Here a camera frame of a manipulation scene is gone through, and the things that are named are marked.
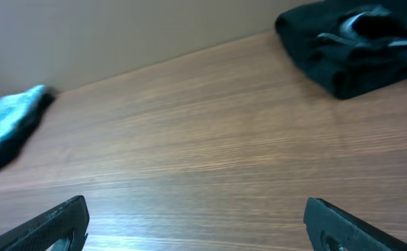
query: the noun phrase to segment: clothing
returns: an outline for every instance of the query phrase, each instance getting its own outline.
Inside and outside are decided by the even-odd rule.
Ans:
[[[327,0],[283,13],[275,27],[308,77],[348,99],[407,78],[406,16],[407,1]]]
[[[53,100],[43,85],[0,99],[0,169],[18,156]]]

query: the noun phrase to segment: black garment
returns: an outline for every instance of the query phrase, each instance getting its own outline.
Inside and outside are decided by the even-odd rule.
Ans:
[[[341,28],[348,19],[375,8],[390,14],[355,25],[362,35],[358,40],[344,37]],[[326,0],[283,13],[275,27],[295,64],[339,99],[407,78],[407,45],[391,46],[407,40],[407,0]]]
[[[54,91],[45,93],[38,104],[23,117],[16,131],[0,143],[0,169],[12,162],[19,154],[25,142],[39,126],[45,110],[55,100]]]

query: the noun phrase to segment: light blue fabric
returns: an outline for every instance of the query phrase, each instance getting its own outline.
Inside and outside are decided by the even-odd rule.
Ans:
[[[35,108],[46,92],[46,86],[38,85],[24,93],[0,98],[0,143],[15,133],[20,121]]]

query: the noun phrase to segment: wall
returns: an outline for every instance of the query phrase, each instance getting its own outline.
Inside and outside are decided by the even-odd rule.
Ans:
[[[0,96],[66,91],[266,29],[309,0],[0,0]]]

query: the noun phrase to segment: wood grain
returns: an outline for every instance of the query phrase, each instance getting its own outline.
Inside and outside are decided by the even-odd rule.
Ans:
[[[311,250],[309,196],[407,242],[407,80],[335,100],[270,32],[63,93],[0,172],[0,234],[74,195],[85,250]]]

